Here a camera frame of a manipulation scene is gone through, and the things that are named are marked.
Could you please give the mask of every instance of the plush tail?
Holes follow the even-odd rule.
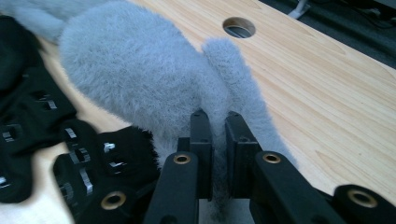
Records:
[[[201,108],[209,117],[213,135],[214,161],[212,166],[213,201],[200,202],[200,220],[203,223],[224,223],[227,214],[224,207],[229,199],[227,186],[227,154],[225,119],[230,111],[232,97],[217,69],[203,58],[207,68],[197,76],[196,90],[201,98]]]
[[[277,151],[292,160],[238,47],[229,39],[209,39],[203,46],[203,51],[230,89],[232,110],[244,117],[262,149]]]

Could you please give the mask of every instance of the metal ring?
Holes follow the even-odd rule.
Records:
[[[175,162],[176,164],[183,165],[183,164],[189,163],[190,161],[191,161],[190,156],[188,156],[188,155],[186,155],[186,154],[179,154],[179,155],[176,155],[176,156],[174,157],[174,162]]]
[[[282,160],[274,153],[266,153],[262,156],[262,159],[269,163],[280,163]]]
[[[114,210],[120,206],[122,206],[126,202],[126,195],[121,191],[113,191],[106,195],[106,197],[102,200],[101,205],[105,210]]]
[[[358,189],[350,189],[347,196],[352,202],[363,207],[374,208],[378,206],[378,202],[373,196]]]

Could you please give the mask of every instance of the wooden table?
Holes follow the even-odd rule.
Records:
[[[300,172],[317,189],[357,184],[396,203],[396,70],[256,0],[136,0],[170,19],[200,49],[208,37],[239,46],[259,82],[274,123]],[[250,38],[227,35],[224,20],[256,27]],[[78,117],[101,132],[128,125],[91,104],[68,83],[56,46],[40,40],[42,56]],[[0,204],[0,222],[72,223],[51,167],[64,144],[34,156],[35,190],[20,204]]]

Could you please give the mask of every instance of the fluffy fabric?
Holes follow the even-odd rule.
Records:
[[[242,114],[264,149],[289,153],[229,39],[208,40],[199,53],[172,22],[119,0],[2,0],[0,11],[59,39],[70,80],[102,108],[151,131],[160,167],[177,139],[189,136],[191,113],[203,109],[214,139],[214,201],[201,200],[200,222],[252,222],[247,201],[228,200],[228,112]]]
[[[34,34],[57,43],[70,18],[109,1],[120,0],[1,0],[0,12],[14,17]]]

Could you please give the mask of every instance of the round hole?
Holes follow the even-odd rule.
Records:
[[[272,153],[267,153],[262,158],[270,163],[279,163],[281,161],[281,159],[276,154]]]
[[[361,190],[350,189],[347,192],[347,196],[352,202],[363,207],[374,208],[378,205],[378,202],[373,196]]]
[[[240,17],[231,17],[223,22],[224,31],[233,37],[248,38],[256,33],[256,27],[251,21]]]
[[[105,210],[114,210],[120,206],[122,206],[126,201],[126,196],[124,193],[120,191],[114,191],[109,194],[102,200],[101,205]]]
[[[190,160],[191,160],[191,158],[188,155],[184,155],[184,154],[176,155],[174,157],[174,162],[177,164],[186,164],[186,163],[189,163]]]

